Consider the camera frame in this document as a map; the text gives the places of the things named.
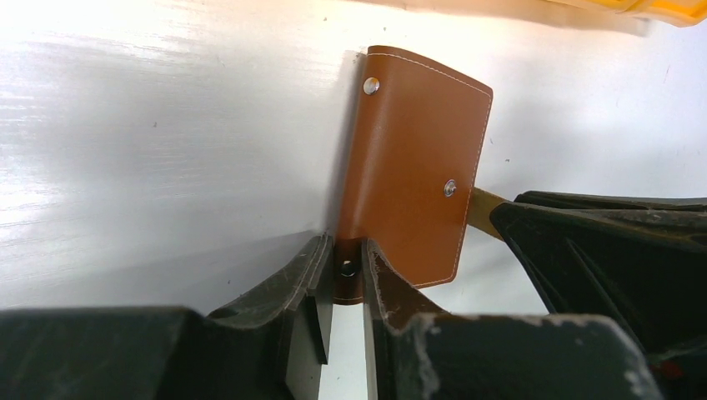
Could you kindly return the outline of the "brown leather card holder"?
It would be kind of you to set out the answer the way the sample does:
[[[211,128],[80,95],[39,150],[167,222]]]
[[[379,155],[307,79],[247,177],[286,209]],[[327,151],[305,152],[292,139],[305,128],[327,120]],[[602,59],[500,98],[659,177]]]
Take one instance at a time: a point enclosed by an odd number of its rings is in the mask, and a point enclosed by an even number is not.
[[[454,280],[493,98],[440,62],[368,48],[334,240],[336,304],[363,300],[364,239],[417,288]]]

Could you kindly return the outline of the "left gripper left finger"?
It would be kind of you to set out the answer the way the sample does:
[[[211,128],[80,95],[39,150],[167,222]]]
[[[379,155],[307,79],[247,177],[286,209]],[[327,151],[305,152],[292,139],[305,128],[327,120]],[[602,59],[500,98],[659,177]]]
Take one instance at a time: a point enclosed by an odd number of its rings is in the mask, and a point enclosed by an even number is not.
[[[187,307],[1,314],[4,399],[315,399],[328,362],[333,239],[208,315]]]

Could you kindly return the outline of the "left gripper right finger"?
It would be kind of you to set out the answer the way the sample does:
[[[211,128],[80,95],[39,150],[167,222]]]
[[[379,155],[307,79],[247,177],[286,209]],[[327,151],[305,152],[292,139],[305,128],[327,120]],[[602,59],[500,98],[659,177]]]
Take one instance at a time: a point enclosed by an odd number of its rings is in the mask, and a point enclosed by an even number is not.
[[[608,317],[457,315],[361,243],[371,399],[660,399],[637,345]]]

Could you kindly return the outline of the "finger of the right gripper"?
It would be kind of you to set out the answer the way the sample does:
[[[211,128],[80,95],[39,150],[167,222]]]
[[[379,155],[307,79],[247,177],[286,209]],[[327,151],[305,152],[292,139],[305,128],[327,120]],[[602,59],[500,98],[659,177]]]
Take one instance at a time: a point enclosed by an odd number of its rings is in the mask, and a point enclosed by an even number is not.
[[[706,201],[530,191],[489,220],[551,313],[609,317],[655,361],[706,351]]]

